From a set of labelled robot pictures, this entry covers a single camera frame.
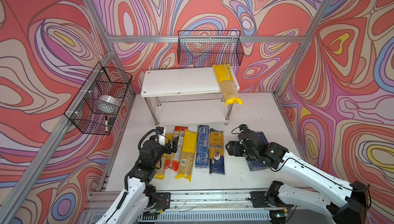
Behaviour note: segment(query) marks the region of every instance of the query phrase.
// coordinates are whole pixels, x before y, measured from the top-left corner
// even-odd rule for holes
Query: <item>psychedelic wallpaper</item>
[[[178,64],[177,43],[117,43],[115,49],[125,70],[135,76],[132,87],[141,92],[146,70],[188,68]],[[243,43],[240,66],[232,66],[243,91],[273,91],[298,44]]]
[[[82,0],[0,0],[0,203],[105,54]],[[70,129],[14,224],[75,223],[100,181],[126,105],[111,136]]]
[[[280,99],[309,161],[394,223],[394,0],[334,0]]]
[[[177,35],[178,30],[239,29],[242,35],[304,35],[322,0],[94,0],[112,35]],[[273,91],[297,44],[244,43],[242,65],[235,70],[241,89]],[[114,44],[125,69],[141,91],[148,69],[172,69],[175,44]]]

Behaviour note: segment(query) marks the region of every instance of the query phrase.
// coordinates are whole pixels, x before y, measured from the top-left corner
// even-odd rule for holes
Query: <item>blue box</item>
[[[268,145],[267,138],[266,138],[266,136],[264,135],[263,132],[258,132],[256,134],[257,134],[257,136],[259,136],[261,143],[263,143],[265,145]],[[251,160],[250,161],[250,160],[247,159],[246,163],[247,163],[250,171],[257,171],[257,170],[263,170],[263,169],[268,168],[267,165],[265,165],[263,163],[260,163],[260,162],[257,162],[255,160]]]
[[[196,148],[196,168],[208,168],[209,157],[209,126],[198,126],[197,148]]]

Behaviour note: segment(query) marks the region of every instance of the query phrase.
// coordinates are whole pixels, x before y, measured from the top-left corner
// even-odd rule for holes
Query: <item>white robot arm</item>
[[[269,206],[296,205],[326,215],[337,224],[364,224],[367,215],[367,193],[369,184],[349,183],[308,164],[285,147],[277,143],[268,143],[259,137],[247,125],[239,126],[239,141],[230,141],[226,145],[229,155],[247,157],[264,163],[274,172],[283,171],[305,182],[318,192],[302,190],[273,181],[265,193],[265,203]],[[155,132],[144,143],[143,140]],[[159,135],[164,130],[157,127],[148,132],[139,142],[140,156],[132,170],[125,176],[125,189],[116,198],[106,214],[97,224],[128,224],[147,207],[155,207],[156,188],[149,185],[156,172],[156,165],[164,153],[176,152],[177,138],[163,145]],[[152,211],[160,213],[167,206]]]
[[[304,207],[332,218],[337,224],[365,223],[370,207],[370,204],[367,206],[369,184],[366,186],[358,181],[350,183],[333,177],[303,161],[287,148],[268,143],[265,136],[261,138],[247,125],[240,125],[239,131],[239,141],[230,141],[226,145],[229,155],[256,160],[274,172],[286,172],[318,191],[301,190],[274,181],[265,193],[269,205],[293,204]]]

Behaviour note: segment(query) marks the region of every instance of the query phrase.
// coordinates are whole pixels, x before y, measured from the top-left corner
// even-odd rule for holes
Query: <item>wire mesh basket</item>
[[[178,64],[195,68],[241,65],[244,49],[239,30],[178,31]]]
[[[113,67],[101,67],[82,101],[68,117],[86,134],[109,135],[125,99],[132,75]]]

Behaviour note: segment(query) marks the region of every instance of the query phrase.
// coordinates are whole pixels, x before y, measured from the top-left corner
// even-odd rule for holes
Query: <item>shelf leg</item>
[[[229,104],[228,108],[227,108],[227,115],[226,115],[226,121],[230,120],[230,114],[231,114],[231,110],[233,109],[233,104]]]
[[[153,109],[152,103],[150,102],[149,98],[144,98],[146,104],[148,105],[150,114],[152,115],[153,121],[155,122],[155,125],[159,125],[159,121],[157,120],[156,114],[155,114],[155,110]]]
[[[157,106],[160,107],[161,103],[160,103],[159,97],[155,97],[155,99],[156,99]]]

